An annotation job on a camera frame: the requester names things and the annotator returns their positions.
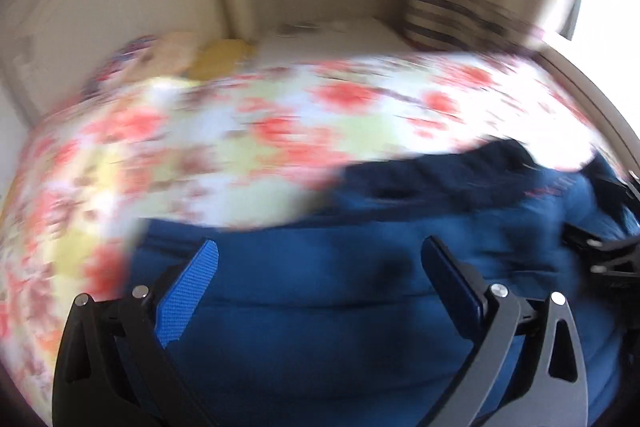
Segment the blue puffer jacket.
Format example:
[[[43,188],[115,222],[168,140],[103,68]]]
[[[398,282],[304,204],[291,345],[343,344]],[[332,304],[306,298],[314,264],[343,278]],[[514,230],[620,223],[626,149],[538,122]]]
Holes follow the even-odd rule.
[[[616,181],[601,156],[563,172],[538,166],[515,141],[352,165],[325,210],[283,227],[152,221],[129,285],[153,284],[205,241],[216,245],[217,271],[167,351],[221,424],[412,426],[471,349],[422,269],[422,244],[436,236],[515,294],[567,297],[597,418],[626,373],[624,328],[561,231],[636,234]]]

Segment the beige window sill ledge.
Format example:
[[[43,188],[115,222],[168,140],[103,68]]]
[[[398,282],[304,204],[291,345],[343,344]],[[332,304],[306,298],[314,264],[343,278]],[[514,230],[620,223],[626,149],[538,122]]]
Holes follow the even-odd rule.
[[[534,60],[545,69],[574,100],[604,136],[623,166],[624,173],[639,174],[639,137],[628,119],[599,86],[602,70],[574,43],[558,35],[544,40]]]

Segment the floral quilt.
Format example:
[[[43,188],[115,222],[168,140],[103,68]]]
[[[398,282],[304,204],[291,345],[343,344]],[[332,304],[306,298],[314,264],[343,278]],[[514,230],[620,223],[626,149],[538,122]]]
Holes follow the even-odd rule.
[[[235,230],[322,204],[352,162],[521,142],[575,170],[604,145],[552,76],[512,55],[373,55],[224,79],[111,80],[30,135],[1,215],[1,362],[51,415],[73,297],[117,295],[144,219]]]

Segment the peach checkered pillow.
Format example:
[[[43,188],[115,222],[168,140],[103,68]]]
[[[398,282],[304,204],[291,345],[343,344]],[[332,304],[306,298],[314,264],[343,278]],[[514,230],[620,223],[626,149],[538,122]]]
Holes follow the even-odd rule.
[[[190,31],[163,34],[146,50],[141,59],[145,72],[153,76],[183,74],[198,54],[198,36]]]

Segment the colourful patterned pillow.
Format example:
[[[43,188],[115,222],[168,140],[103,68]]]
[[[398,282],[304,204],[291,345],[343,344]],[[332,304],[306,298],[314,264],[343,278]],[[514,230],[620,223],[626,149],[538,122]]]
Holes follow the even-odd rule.
[[[122,81],[124,72],[139,62],[143,53],[149,51],[156,42],[157,36],[144,35],[127,42],[118,49],[86,81],[81,91],[84,99],[88,100],[115,88]]]

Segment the white bedside table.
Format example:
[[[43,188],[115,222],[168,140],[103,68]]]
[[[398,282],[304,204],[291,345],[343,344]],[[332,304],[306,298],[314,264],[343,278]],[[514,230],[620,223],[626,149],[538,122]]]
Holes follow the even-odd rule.
[[[283,24],[259,40],[253,64],[267,68],[410,51],[392,28],[371,17]]]

